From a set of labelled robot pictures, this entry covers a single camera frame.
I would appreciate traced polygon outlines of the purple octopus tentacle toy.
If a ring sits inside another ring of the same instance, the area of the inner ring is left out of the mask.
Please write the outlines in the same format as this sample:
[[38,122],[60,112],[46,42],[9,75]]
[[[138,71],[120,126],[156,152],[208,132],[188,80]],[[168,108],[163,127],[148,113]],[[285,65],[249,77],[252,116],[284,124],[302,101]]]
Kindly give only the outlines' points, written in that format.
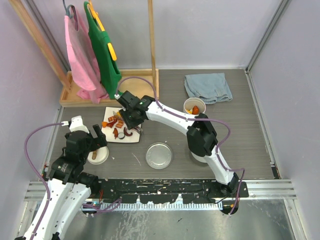
[[123,133],[126,137],[131,137],[133,135],[133,133],[129,132],[129,130],[126,127],[124,127],[123,129]]

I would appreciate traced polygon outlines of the round metal tin lid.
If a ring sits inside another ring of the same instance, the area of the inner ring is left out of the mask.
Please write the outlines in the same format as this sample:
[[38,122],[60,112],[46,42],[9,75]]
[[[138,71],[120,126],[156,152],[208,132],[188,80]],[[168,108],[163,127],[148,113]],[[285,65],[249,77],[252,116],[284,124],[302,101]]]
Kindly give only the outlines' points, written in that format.
[[173,151],[171,148],[161,142],[151,144],[145,153],[146,163],[153,169],[163,170],[173,161]]

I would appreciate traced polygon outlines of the green apron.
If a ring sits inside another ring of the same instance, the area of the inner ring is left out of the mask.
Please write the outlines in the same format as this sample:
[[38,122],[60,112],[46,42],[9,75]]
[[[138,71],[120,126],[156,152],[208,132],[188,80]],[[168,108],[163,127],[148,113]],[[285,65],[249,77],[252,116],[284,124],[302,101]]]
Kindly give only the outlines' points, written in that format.
[[101,31],[96,20],[93,18],[90,11],[89,1],[83,3],[83,7],[88,22],[88,36],[91,40],[92,49],[97,59],[100,70],[101,84],[107,91],[109,98],[114,99],[118,82],[122,79],[120,70],[116,61],[112,60],[107,43],[112,43],[108,33]]

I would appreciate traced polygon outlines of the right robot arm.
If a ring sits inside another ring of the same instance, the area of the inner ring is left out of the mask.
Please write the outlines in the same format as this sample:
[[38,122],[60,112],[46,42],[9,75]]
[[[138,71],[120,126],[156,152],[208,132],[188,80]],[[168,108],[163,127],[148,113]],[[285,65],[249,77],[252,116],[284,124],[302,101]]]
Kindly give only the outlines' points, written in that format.
[[217,139],[217,132],[207,115],[200,113],[192,117],[170,108],[151,96],[138,98],[129,91],[116,94],[121,104],[119,111],[129,129],[142,124],[145,120],[155,121],[169,126],[186,136],[188,149],[192,156],[209,165],[219,183],[219,191],[225,197],[231,197],[239,186],[239,177],[224,159]]

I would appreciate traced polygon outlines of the pink apron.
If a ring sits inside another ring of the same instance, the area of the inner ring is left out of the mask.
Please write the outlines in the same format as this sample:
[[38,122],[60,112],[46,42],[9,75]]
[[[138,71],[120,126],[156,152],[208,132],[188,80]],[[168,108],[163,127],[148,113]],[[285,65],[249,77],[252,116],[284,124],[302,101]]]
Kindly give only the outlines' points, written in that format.
[[77,9],[71,12],[72,18],[67,15],[64,17],[64,32],[72,78],[80,87],[77,95],[98,104],[109,95],[101,84],[100,69],[88,35],[88,26]]

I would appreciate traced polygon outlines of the yellow hanger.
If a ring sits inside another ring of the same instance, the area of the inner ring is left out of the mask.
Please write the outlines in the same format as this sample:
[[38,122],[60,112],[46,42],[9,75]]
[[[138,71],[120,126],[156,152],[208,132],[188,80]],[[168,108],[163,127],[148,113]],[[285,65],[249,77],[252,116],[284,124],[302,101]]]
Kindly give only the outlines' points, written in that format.
[[[100,18],[99,18],[98,13],[95,11],[95,9],[94,9],[94,7],[93,7],[92,0],[89,0],[88,2],[89,2],[89,9],[90,9],[90,12],[91,12],[92,17],[96,20],[99,29],[100,29],[102,32],[104,32],[104,31],[105,31],[105,28],[104,28],[104,26],[103,26],[103,24],[102,24],[102,22],[101,22],[101,20],[100,20]],[[111,42],[107,43],[107,47],[108,47],[108,50],[109,50],[109,52],[110,52],[110,55],[111,55],[112,60],[113,60],[113,61],[116,61],[116,60],[117,60],[117,55],[116,55],[116,52],[115,52],[115,50],[114,50],[114,47],[113,47],[112,43],[111,43]]]

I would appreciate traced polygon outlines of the metal tongs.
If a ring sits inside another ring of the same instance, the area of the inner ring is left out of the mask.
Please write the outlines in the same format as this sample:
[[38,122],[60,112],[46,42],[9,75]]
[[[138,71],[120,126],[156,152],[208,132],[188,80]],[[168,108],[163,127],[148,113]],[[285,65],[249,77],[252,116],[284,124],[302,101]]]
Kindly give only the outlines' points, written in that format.
[[[114,111],[114,112],[113,112],[113,116],[114,116],[114,118],[117,119],[118,121],[122,121],[122,122],[124,121],[119,111],[117,111],[117,112]],[[139,133],[140,135],[143,133],[143,130],[142,130],[142,128],[141,128],[140,126],[134,127],[133,129],[134,129],[137,133]]]

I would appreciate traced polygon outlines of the wooden clothes rack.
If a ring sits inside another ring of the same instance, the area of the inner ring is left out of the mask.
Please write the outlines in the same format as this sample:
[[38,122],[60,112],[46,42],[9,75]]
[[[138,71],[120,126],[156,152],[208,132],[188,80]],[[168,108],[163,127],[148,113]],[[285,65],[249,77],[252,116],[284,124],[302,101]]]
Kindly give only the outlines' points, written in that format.
[[[47,43],[41,30],[25,8],[20,0],[10,0],[10,5],[24,24],[29,34],[38,45],[42,54],[48,61],[50,67],[63,85],[59,103],[63,107],[115,107],[120,104],[114,99],[102,99],[99,104],[92,103],[90,100],[82,99],[77,96],[79,87],[73,81],[72,73],[62,68],[60,61],[54,55],[51,47]],[[149,21],[149,38],[151,51],[151,68],[146,69],[122,69],[120,72],[124,78],[129,79],[124,82],[119,90],[124,92],[130,91],[137,97],[148,95],[155,97],[159,95],[159,70],[156,68],[156,51],[154,36],[154,16],[153,2],[149,0],[148,4],[148,21]]]

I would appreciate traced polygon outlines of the blue cloth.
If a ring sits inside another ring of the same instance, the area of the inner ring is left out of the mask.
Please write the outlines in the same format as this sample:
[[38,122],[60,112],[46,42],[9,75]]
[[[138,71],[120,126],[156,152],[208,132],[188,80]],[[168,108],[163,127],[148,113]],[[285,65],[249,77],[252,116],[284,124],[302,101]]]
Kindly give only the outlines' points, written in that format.
[[184,87],[189,98],[199,98],[206,105],[233,100],[224,73],[185,75]]

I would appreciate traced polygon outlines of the round metal tin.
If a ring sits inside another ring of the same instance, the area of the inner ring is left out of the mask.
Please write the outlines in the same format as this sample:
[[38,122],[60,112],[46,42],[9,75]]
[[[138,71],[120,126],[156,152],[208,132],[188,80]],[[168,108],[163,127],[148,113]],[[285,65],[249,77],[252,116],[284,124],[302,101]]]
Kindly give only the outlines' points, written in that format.
[[204,163],[204,164],[207,163],[205,156],[198,156],[198,155],[196,155],[196,154],[193,153],[193,152],[191,152],[191,155],[192,155],[198,162]]

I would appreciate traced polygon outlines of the grey hanger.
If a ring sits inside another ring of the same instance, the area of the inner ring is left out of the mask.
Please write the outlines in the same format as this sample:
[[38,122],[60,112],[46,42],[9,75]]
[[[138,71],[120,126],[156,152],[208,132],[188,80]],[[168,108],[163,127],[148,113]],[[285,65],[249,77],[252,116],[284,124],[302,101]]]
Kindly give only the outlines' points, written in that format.
[[77,11],[74,5],[66,5],[66,1],[62,0],[62,4],[65,10],[65,15],[74,22],[74,28],[76,31],[79,30],[79,23],[78,23],[78,17],[77,17]]

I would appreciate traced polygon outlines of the white cylindrical container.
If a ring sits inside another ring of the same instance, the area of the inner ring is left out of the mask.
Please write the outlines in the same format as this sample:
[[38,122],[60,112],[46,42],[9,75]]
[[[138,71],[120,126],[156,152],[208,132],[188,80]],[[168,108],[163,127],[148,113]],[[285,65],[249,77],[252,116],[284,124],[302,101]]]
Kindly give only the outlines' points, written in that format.
[[[194,106],[197,106],[199,108],[198,114],[194,115],[186,112],[186,110],[192,111]],[[190,97],[183,104],[183,112],[191,116],[198,116],[199,114],[204,114],[206,112],[206,109],[207,108],[205,103],[200,98],[197,98],[197,97]]]

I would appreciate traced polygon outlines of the white square plate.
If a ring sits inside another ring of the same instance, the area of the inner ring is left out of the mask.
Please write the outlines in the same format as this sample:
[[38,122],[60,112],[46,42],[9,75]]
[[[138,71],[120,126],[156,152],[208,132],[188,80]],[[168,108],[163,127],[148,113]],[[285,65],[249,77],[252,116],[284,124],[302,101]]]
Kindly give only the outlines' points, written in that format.
[[[119,110],[121,110],[121,108],[119,107],[106,107],[104,111],[103,122],[109,123],[110,122],[109,118],[114,116],[113,112],[118,112]],[[130,143],[138,143],[140,141],[140,134],[133,129],[128,130],[129,132],[133,133],[132,136],[126,136],[124,139],[118,139],[118,134],[124,132],[124,127],[127,128],[125,123],[121,128],[116,127],[118,123],[119,121],[115,123],[112,127],[109,127],[109,126],[101,127],[101,130],[105,134],[106,140],[108,142],[130,144]]]

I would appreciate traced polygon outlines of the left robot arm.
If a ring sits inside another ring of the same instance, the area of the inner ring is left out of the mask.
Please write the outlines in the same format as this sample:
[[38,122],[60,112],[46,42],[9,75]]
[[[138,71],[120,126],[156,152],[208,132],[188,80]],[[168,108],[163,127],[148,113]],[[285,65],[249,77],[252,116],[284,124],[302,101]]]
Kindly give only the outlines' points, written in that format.
[[101,164],[107,160],[107,140],[95,124],[93,137],[81,116],[59,123],[67,126],[66,146],[51,165],[48,180],[42,179],[45,195],[22,240],[62,240],[77,212],[87,198],[99,195],[101,185],[96,175],[84,172],[86,162]]

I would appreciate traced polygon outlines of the white rice roll piece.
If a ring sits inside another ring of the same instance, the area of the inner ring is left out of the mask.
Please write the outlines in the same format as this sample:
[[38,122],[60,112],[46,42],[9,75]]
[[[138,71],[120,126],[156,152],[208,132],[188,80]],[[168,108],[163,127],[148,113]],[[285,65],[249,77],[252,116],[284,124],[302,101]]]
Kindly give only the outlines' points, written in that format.
[[118,134],[118,139],[120,139],[120,140],[123,140],[125,137],[126,137],[126,136],[125,136],[125,134],[124,134],[123,132],[120,132],[120,133]]

